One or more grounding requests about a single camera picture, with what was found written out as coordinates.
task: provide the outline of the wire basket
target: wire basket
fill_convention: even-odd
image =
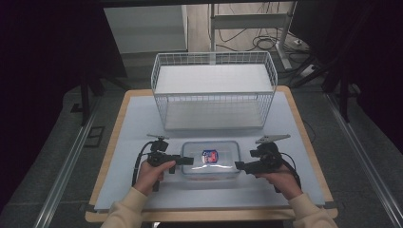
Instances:
[[[263,128],[278,83],[270,53],[160,53],[151,88],[165,130]]]

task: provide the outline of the table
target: table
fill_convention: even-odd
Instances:
[[[302,119],[299,116],[297,111],[297,106],[294,102],[293,96],[291,94],[290,89],[287,86],[280,85],[278,86],[278,91],[284,92],[288,105],[290,106],[294,119],[297,124],[297,128],[299,130],[300,136],[305,145],[306,151],[308,153],[309,160],[311,165],[314,168],[315,174],[317,176],[317,180],[320,185],[320,189],[322,190],[323,197],[326,202],[333,202],[332,194],[329,190],[329,187],[324,179],[323,173],[321,171],[320,165],[318,163],[314,148],[312,147],[305,127],[303,125]],[[152,91],[150,89],[144,90],[129,90],[125,94],[121,109],[119,111],[118,118],[116,120],[109,145],[106,150],[106,155],[94,186],[94,190],[92,192],[92,196],[89,204],[95,205],[97,198],[100,194],[101,188],[104,184],[106,174],[111,163],[113,153],[119,138],[119,134],[123,125],[123,121],[125,119],[125,113],[127,109],[127,105],[130,101],[130,97],[132,96],[152,96]],[[329,215],[332,218],[337,216],[336,208],[326,209]],[[89,222],[103,222],[107,217],[107,213],[97,213],[97,212],[86,212],[86,220]],[[293,210],[289,208],[264,208],[264,209],[219,209],[219,210],[169,210],[169,211],[143,211],[144,221],[234,221],[234,220],[271,220],[271,219],[293,219],[295,217]]]

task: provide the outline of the clear plastic container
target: clear plastic container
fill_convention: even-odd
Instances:
[[[235,141],[186,142],[182,156],[194,158],[193,165],[183,165],[183,175],[192,181],[225,181],[234,179],[240,171],[240,147]]]

